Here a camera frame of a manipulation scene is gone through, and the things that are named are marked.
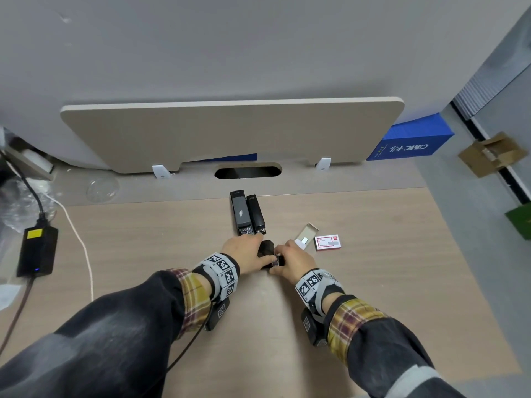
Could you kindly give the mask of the person's left hand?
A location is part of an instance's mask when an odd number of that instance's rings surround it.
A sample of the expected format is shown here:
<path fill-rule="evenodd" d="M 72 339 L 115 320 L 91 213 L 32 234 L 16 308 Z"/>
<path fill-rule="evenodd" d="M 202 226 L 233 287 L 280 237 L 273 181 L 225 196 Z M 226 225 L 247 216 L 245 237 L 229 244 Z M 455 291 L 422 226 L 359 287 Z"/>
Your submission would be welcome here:
<path fill-rule="evenodd" d="M 248 235 L 232 237 L 227 240 L 222 248 L 221 253 L 235 259 L 240 268 L 240 274 L 246 275 L 258 270 L 248 270 Z M 266 256 L 266 265 L 269 263 L 269 257 Z"/>

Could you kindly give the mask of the person's right hand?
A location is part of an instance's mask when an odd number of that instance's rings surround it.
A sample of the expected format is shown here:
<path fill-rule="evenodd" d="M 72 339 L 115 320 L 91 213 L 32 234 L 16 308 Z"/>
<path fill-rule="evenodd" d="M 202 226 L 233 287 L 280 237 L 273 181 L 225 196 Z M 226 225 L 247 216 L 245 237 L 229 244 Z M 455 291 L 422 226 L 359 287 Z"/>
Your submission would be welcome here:
<path fill-rule="evenodd" d="M 294 265 L 284 268 L 270 268 L 269 274 L 280 276 L 295 286 L 310 270 L 317 268 L 314 258 L 294 242 Z"/>

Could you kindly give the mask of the small black stapler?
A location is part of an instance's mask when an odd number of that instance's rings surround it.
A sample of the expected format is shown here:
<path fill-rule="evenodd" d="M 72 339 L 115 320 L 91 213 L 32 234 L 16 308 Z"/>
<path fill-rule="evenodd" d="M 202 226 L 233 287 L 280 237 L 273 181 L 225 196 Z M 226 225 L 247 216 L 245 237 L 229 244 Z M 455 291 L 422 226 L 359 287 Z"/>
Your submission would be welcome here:
<path fill-rule="evenodd" d="M 262 240 L 257 253 L 258 258 L 263 256 L 272 256 L 274 254 L 274 248 L 275 246 L 272 241 Z M 275 266 L 285 266 L 285 259 L 283 255 L 275 255 L 275 261 L 263 266 L 261 269 L 270 269 L 271 267 Z"/>

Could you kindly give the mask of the person's right forearm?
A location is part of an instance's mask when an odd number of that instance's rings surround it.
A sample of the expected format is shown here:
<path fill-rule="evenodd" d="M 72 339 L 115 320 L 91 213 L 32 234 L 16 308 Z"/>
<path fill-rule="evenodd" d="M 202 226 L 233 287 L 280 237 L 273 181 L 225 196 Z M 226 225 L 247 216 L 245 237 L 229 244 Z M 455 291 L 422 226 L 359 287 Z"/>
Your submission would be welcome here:
<path fill-rule="evenodd" d="M 370 398 L 466 398 L 443 380 L 416 335 L 354 295 L 321 304 L 330 351 Z"/>

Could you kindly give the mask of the open white staple tray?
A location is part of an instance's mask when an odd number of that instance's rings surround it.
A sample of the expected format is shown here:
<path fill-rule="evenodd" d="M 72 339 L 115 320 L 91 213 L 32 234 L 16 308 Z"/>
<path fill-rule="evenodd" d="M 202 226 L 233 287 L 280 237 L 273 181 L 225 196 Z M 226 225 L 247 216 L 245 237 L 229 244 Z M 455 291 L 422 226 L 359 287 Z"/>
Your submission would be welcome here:
<path fill-rule="evenodd" d="M 299 248 L 305 250 L 306 247 L 308 247 L 309 244 L 314 240 L 315 236 L 317 236 L 318 232 L 319 229 L 317 227 L 315 227 L 312 223 L 307 223 L 299 235 L 294 239 L 294 242 Z"/>

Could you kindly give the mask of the black stapler with grey top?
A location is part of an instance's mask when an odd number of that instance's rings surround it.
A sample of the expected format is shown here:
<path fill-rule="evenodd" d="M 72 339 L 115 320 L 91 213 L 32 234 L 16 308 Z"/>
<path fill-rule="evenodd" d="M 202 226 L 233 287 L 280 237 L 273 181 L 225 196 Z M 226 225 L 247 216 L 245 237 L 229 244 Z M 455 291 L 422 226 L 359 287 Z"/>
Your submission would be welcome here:
<path fill-rule="evenodd" d="M 253 226 L 244 191 L 241 189 L 230 192 L 230 202 L 237 235 L 253 235 Z"/>

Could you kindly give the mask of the left wristband with marker tags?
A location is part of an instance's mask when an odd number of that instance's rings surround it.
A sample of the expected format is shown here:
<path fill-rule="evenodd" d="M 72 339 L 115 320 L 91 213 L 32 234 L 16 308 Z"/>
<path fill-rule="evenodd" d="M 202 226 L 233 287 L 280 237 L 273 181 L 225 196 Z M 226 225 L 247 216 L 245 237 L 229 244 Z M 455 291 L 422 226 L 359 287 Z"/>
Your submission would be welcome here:
<path fill-rule="evenodd" d="M 201 261 L 192 272 L 202 275 L 209 281 L 212 302 L 226 300 L 236 290 L 240 277 L 240 267 L 237 262 L 230 256 L 218 252 Z"/>

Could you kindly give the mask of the right wristband with marker tags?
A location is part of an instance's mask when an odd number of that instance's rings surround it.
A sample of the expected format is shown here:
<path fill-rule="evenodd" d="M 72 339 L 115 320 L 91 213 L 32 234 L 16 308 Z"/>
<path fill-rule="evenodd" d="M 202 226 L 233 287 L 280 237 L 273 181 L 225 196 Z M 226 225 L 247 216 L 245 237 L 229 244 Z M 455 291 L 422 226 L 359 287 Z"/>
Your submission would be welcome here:
<path fill-rule="evenodd" d="M 321 324 L 324 323 L 325 317 L 322 309 L 323 299 L 329 294 L 345 293 L 338 280 L 321 268 L 306 272 L 295 284 L 295 290 L 312 317 Z"/>

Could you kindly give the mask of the clear plastic lid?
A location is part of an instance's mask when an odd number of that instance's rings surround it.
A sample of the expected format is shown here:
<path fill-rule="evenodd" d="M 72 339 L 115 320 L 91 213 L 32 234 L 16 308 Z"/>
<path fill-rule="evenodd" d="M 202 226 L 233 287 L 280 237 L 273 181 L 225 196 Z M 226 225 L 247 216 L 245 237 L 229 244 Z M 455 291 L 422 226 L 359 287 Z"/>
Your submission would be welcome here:
<path fill-rule="evenodd" d="M 115 177 L 97 178 L 89 183 L 86 198 L 95 204 L 107 203 L 116 196 L 119 188 L 119 181 Z"/>

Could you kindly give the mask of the blue cardboard box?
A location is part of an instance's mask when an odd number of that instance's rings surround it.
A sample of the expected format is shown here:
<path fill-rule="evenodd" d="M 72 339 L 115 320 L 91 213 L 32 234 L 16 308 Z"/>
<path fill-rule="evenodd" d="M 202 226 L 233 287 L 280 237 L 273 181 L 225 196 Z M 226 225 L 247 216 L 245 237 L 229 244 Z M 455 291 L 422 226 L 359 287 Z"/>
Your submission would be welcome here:
<path fill-rule="evenodd" d="M 439 113 L 403 122 L 388 130 L 367 161 L 430 156 L 453 135 Z"/>

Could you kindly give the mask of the open brown cardboard box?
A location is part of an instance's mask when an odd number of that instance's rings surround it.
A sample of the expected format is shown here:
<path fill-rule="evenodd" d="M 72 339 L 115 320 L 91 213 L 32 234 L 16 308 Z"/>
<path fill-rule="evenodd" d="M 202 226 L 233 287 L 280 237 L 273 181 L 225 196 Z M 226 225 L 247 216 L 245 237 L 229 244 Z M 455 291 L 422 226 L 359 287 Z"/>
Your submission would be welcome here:
<path fill-rule="evenodd" d="M 527 157 L 528 152 L 505 132 L 478 141 L 458 154 L 459 159 L 477 178 L 499 172 Z"/>

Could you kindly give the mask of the clear plastic bag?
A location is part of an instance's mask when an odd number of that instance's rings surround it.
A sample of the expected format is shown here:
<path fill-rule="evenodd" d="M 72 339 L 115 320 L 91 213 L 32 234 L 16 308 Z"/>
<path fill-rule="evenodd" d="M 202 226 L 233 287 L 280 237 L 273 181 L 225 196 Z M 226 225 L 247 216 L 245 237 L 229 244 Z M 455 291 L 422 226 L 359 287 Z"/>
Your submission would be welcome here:
<path fill-rule="evenodd" d="M 0 187 L 0 285 L 22 283 L 15 279 L 22 235 L 36 224 L 38 214 L 34 196 L 19 177 Z"/>

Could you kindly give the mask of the green box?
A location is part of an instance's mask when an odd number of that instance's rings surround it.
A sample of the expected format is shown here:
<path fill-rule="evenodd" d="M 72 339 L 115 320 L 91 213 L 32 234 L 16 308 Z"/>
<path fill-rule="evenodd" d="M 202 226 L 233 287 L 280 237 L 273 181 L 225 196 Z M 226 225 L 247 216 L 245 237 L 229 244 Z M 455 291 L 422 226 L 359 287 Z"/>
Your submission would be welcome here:
<path fill-rule="evenodd" d="M 531 201 L 505 213 L 524 240 L 531 240 Z"/>

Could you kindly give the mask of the beige tilted device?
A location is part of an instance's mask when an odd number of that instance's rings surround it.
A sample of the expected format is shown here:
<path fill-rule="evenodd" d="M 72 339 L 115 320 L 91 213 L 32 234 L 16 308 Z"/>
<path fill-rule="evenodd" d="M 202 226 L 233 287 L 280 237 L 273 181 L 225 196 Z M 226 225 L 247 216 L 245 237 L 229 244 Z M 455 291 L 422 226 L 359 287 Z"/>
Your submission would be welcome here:
<path fill-rule="evenodd" d="M 48 156 L 3 126 L 0 126 L 0 152 L 8 157 L 12 165 L 19 167 L 26 177 L 46 181 L 54 179 L 54 165 Z"/>

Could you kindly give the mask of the white paper sheet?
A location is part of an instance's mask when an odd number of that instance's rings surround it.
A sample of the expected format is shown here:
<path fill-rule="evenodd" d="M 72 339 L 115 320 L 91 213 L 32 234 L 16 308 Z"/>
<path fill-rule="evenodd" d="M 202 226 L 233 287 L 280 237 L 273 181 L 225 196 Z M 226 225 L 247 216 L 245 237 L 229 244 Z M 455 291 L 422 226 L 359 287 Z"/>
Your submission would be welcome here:
<path fill-rule="evenodd" d="M 0 284 L 0 311 L 10 307 L 21 288 L 22 285 Z"/>

